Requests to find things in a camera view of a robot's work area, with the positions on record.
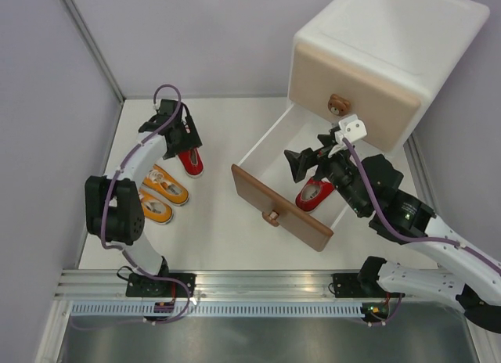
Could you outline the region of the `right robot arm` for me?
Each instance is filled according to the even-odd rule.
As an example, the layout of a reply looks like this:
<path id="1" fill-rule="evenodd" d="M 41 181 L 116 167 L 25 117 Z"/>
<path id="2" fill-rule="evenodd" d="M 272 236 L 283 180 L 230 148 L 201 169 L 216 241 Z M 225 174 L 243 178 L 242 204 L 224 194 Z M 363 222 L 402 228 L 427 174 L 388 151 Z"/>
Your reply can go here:
<path id="1" fill-rule="evenodd" d="M 323 147 L 286 150 L 293 180 L 310 168 L 327 180 L 369 227 L 387 241 L 415 250 L 446 272 L 427 273 L 382 257 L 368 257 L 357 275 L 359 291 L 425 297 L 461 311 L 468 321 L 500 332 L 500 262 L 459 234 L 426 203 L 399 189 L 403 175 L 381 154 L 360 159 L 345 138 L 320 135 Z"/>

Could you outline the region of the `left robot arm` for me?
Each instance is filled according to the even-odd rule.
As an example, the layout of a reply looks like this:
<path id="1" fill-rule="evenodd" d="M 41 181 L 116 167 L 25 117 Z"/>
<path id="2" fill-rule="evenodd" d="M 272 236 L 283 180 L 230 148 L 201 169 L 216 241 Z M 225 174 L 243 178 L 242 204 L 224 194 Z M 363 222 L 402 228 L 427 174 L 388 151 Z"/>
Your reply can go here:
<path id="1" fill-rule="evenodd" d="M 88 233 L 99 237 L 106 250 L 120 251 L 145 275 L 144 289 L 163 297 L 171 288 L 167 260 L 144 232 L 145 214 L 139 186 L 160 159 L 167 160 L 202 146 L 187 105 L 162 99 L 155 114 L 138 129 L 135 144 L 115 170 L 85 182 L 85 219 Z"/>

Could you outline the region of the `brown drawer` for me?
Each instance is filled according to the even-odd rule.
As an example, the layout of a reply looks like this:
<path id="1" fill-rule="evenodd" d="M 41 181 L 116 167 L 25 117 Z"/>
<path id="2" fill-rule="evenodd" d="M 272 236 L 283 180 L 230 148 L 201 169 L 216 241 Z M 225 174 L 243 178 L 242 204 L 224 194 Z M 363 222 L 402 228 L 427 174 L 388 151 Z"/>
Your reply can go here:
<path id="1" fill-rule="evenodd" d="M 349 206 L 334 191 L 310 214 L 295 205 L 304 182 L 295 183 L 283 152 L 300 152 L 321 146 L 317 135 L 326 134 L 331 123 L 314 113 L 290 105 L 257 141 L 243 159 L 231 166 L 237 194 L 260 214 L 279 213 L 279 226 L 321 252 L 333 236 L 333 229 Z"/>

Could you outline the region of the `red sneaker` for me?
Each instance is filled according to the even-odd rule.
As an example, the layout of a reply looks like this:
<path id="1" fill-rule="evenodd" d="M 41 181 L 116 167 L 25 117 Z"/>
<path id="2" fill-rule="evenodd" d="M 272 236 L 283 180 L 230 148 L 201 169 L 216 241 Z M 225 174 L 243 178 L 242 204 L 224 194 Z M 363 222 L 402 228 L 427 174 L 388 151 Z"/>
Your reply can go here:
<path id="1" fill-rule="evenodd" d="M 189 149 L 177 155 L 184 171 L 191 178 L 198 178 L 204 172 L 204 164 L 198 149 Z"/>
<path id="2" fill-rule="evenodd" d="M 327 181 L 310 178 L 297 194 L 295 205 L 304 212 L 311 213 L 335 190 L 335 187 Z"/>

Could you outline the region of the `brown drawer knob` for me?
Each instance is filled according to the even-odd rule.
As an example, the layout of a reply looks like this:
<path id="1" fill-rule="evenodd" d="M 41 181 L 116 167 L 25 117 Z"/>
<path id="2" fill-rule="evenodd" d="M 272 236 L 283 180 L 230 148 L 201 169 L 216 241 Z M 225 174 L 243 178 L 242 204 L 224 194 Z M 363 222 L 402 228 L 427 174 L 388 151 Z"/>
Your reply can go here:
<path id="1" fill-rule="evenodd" d="M 278 222 L 279 213 L 277 213 L 276 211 L 272 210 L 268 213 L 263 211 L 261 213 L 261 216 L 271 226 L 273 226 L 273 227 L 279 226 L 279 222 Z"/>

